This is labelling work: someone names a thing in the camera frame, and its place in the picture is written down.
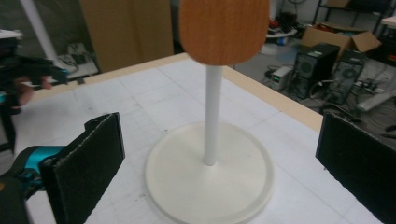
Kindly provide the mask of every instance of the desk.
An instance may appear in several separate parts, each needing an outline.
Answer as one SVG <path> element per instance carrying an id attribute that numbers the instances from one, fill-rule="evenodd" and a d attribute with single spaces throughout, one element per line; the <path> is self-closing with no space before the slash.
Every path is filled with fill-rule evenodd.
<path id="1" fill-rule="evenodd" d="M 255 135 L 276 169 L 275 190 L 249 223 L 379 223 L 315 158 L 321 116 L 229 67 L 220 120 Z M 126 158 L 87 223 L 173 223 L 149 197 L 144 165 L 154 144 L 205 116 L 205 68 L 186 54 L 38 91 L 14 117 L 16 150 L 64 146 L 83 123 L 120 112 Z M 35 223 L 54 223 L 45 192 L 28 202 Z"/>

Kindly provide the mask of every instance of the white circular base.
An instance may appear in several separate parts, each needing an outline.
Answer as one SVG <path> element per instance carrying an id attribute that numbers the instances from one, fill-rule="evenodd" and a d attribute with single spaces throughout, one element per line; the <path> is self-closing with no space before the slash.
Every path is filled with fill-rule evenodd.
<path id="1" fill-rule="evenodd" d="M 265 148 L 251 134 L 219 125 L 217 163 L 204 164 L 205 125 L 182 127 L 162 139 L 146 166 L 155 203 L 180 223 L 241 223 L 267 204 L 274 168 Z"/>

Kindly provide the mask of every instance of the wooden cabinet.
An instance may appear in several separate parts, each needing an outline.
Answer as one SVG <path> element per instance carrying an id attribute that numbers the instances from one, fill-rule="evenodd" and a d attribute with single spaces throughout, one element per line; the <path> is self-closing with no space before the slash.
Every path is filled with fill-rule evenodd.
<path id="1" fill-rule="evenodd" d="M 169 0 L 80 0 L 102 72 L 173 55 Z"/>

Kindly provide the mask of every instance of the table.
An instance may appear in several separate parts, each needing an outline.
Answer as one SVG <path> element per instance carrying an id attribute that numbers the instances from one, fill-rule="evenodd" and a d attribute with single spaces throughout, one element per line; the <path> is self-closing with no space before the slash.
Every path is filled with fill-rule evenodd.
<path id="1" fill-rule="evenodd" d="M 229 67 L 223 77 L 220 120 L 256 136 L 276 169 L 273 196 L 249 223 L 379 223 L 315 158 L 320 115 Z M 173 223 L 150 199 L 144 166 L 164 136 L 204 120 L 204 66 L 179 54 L 85 81 L 36 92 L 14 117 L 16 151 L 65 146 L 84 122 L 120 112 L 126 158 L 87 223 Z M 35 223 L 54 223 L 45 192 L 27 206 Z"/>

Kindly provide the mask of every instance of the white post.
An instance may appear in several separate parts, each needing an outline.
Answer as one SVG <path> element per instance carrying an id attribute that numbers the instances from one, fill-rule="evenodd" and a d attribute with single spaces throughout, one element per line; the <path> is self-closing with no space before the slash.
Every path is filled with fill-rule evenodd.
<path id="1" fill-rule="evenodd" d="M 221 66 L 208 65 L 206 68 L 204 162 L 208 166 L 216 163 L 217 156 L 221 70 Z"/>
<path id="2" fill-rule="evenodd" d="M 30 23 L 32 23 L 33 29 L 35 30 L 35 34 L 37 35 L 38 41 L 43 48 L 47 59 L 53 60 L 55 63 L 58 62 L 58 56 L 55 52 L 55 49 L 50 42 L 49 35 L 47 33 L 46 28 L 44 27 L 43 21 L 41 20 L 37 8 L 35 7 L 34 0 L 20 0 L 23 6 L 24 11 L 26 12 L 27 17 L 29 18 Z"/>

